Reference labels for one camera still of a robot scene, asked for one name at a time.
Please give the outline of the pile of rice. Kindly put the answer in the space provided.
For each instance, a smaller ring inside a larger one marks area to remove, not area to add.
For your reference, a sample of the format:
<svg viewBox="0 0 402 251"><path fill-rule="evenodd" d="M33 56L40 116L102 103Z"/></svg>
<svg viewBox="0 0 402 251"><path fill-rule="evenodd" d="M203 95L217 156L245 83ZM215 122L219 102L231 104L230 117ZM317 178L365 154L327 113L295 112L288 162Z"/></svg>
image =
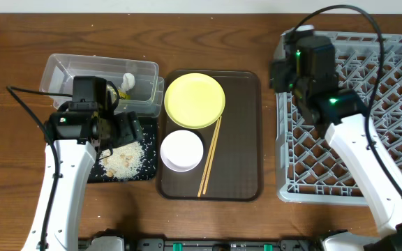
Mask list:
<svg viewBox="0 0 402 251"><path fill-rule="evenodd" d="M145 158L145 147L133 142L113 150L104 150L98 164L108 178L120 181L138 179Z"/></svg>

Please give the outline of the green orange snack wrapper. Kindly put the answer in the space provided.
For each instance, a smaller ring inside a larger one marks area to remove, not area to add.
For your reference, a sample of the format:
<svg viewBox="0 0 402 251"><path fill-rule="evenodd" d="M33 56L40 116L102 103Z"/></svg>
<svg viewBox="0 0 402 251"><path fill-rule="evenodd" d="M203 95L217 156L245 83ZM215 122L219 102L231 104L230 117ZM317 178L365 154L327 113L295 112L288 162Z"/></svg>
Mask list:
<svg viewBox="0 0 402 251"><path fill-rule="evenodd" d="M120 100L130 100L131 96L117 89L115 86L107 85L107 91L110 92L111 100L115 101L117 98Z"/></svg>

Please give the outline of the white tissue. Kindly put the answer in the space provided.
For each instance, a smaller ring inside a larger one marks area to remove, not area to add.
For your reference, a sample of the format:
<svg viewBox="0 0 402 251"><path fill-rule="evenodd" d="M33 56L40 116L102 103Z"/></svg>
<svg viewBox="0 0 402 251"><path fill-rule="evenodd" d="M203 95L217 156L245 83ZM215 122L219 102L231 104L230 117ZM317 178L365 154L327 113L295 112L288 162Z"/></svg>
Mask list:
<svg viewBox="0 0 402 251"><path fill-rule="evenodd" d="M123 81L121 83L121 90L127 92L135 86L135 76L131 73L125 73L123 75Z"/></svg>

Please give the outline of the white bowl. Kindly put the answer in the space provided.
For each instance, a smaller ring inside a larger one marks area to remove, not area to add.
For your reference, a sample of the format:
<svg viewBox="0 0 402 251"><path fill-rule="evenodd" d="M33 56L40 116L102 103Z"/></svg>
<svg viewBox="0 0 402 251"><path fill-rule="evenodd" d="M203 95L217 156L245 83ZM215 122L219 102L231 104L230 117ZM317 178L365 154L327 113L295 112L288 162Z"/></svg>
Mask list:
<svg viewBox="0 0 402 251"><path fill-rule="evenodd" d="M167 135L161 144L161 160L174 172L188 172L201 162L204 145L189 130L177 130Z"/></svg>

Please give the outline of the yellow plate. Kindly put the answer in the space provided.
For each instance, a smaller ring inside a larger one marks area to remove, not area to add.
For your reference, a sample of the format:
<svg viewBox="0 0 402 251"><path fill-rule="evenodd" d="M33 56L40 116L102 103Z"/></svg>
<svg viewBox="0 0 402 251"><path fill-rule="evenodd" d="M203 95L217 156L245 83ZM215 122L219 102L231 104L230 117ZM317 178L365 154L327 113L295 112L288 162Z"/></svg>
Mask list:
<svg viewBox="0 0 402 251"><path fill-rule="evenodd" d="M216 122L225 109L223 87L213 77L188 73L173 80L164 97L165 111L178 126L200 129Z"/></svg>

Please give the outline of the wooden chopstick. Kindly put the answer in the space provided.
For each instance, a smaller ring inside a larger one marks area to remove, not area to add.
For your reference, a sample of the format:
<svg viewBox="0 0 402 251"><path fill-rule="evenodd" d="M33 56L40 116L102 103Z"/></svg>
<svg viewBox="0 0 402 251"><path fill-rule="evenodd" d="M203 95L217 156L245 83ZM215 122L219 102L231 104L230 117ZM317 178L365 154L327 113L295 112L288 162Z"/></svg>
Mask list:
<svg viewBox="0 0 402 251"><path fill-rule="evenodd" d="M214 152L213 152L212 157L211 157L211 167L210 167L209 178L211 176L211 170L212 170L212 166L213 166L215 152L216 152L216 147L215 147ZM208 178L206 186L204 187L205 188L205 193L203 195L205 195L207 193L207 188L208 188L208 184L209 184L209 178Z"/></svg>
<svg viewBox="0 0 402 251"><path fill-rule="evenodd" d="M222 119L222 116L220 116L218 118L218 120L216 122L216 125L215 125L215 128L214 128L214 133L213 133L212 138L211 138L211 144L209 146L209 151L208 151L208 154L207 154L207 159L206 159L206 163L205 163L205 166L204 166L204 171L202 173L202 179L201 179L201 183L200 183L200 187L199 187L199 190L198 190L197 197L201 197L201 195L203 195L205 193L205 188L204 187L206 186L208 178L209 178L210 167L211 167L211 157L212 157L212 154L213 154L214 149L216 147L216 141L217 141L217 136L218 136L218 130L219 130L220 125L221 125L221 119Z"/></svg>

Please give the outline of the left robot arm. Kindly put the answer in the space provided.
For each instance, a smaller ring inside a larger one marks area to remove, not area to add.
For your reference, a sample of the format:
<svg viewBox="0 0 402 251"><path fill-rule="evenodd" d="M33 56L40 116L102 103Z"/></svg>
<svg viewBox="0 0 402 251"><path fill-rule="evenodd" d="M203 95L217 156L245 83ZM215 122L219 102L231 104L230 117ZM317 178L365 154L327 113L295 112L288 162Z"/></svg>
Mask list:
<svg viewBox="0 0 402 251"><path fill-rule="evenodd" d="M24 250L77 250L84 193L99 153L142 140L135 112L115 113L114 91L106 79L75 77L72 99L40 123L45 175Z"/></svg>

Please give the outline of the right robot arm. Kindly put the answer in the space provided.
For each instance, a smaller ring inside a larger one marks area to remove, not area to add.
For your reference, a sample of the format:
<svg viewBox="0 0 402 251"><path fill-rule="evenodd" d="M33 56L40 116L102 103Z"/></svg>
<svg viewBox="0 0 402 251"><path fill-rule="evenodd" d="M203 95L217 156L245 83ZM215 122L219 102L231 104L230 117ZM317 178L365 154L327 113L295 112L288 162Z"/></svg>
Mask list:
<svg viewBox="0 0 402 251"><path fill-rule="evenodd" d="M285 32L285 56L271 63L270 86L290 93L297 111L342 159L361 190L379 238L335 231L321 250L402 250L402 173L379 140L370 109L356 91L339 87L330 38L304 25Z"/></svg>

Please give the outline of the grey dishwasher rack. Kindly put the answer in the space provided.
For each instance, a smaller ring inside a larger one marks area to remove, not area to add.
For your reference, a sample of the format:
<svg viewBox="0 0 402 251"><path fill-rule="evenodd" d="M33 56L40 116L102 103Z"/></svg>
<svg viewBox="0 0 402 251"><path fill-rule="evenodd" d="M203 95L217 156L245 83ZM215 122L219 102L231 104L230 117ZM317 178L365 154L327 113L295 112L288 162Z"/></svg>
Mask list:
<svg viewBox="0 0 402 251"><path fill-rule="evenodd" d="M378 70L378 37L327 31L336 49L339 85L368 102ZM402 173L402 35L385 34L383 76L371 116ZM276 94L276 190L284 202L364 206L365 199L342 159L297 112L289 93Z"/></svg>

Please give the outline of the black plastic tray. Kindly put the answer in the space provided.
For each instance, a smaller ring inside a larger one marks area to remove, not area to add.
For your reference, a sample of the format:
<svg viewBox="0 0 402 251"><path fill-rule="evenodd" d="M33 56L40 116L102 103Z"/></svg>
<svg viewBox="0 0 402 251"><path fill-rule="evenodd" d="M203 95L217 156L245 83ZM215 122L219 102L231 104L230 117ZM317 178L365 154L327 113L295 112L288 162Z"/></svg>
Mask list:
<svg viewBox="0 0 402 251"><path fill-rule="evenodd" d="M157 120L153 118L140 118L144 139L139 141L145 147L145 158L138 179L127 181L150 180L156 175L157 168ZM100 164L96 164L90 171L88 183L127 182L108 178Z"/></svg>

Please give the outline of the clear plastic bin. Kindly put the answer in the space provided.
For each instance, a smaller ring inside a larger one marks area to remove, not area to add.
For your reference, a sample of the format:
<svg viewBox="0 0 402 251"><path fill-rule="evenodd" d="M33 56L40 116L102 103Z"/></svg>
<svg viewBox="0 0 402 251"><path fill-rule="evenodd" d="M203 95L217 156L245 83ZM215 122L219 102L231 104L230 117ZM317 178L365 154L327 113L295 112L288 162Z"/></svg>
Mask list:
<svg viewBox="0 0 402 251"><path fill-rule="evenodd" d="M118 89L126 73L135 78L126 100L120 100L116 113L135 112L138 116L156 118L161 112L164 79L158 75L158 64L152 61L116 59L101 56L52 54L47 60L40 91L73 92L73 78L96 76L111 81Z"/></svg>

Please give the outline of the dark brown serving tray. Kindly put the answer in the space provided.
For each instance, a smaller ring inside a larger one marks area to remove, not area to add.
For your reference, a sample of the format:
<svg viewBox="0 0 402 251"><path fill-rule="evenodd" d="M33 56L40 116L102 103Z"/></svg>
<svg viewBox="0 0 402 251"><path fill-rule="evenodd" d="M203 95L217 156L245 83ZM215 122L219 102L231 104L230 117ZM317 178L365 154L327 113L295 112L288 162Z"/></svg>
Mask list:
<svg viewBox="0 0 402 251"><path fill-rule="evenodd" d="M163 163L156 189L167 199L253 201L262 192L262 103L260 80L252 72L204 70L226 97L207 193L197 197L205 162L188 172Z"/></svg>

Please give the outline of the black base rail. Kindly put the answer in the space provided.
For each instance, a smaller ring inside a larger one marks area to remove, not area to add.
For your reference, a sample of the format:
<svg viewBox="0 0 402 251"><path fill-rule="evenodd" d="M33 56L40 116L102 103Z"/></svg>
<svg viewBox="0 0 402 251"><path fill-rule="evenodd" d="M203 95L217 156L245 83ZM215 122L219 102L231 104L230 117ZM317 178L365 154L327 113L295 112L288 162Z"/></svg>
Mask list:
<svg viewBox="0 0 402 251"><path fill-rule="evenodd" d="M166 241L143 238L127 241L118 236L101 236L92 241L79 241L85 251L314 251L322 250L314 241L288 239L280 241Z"/></svg>

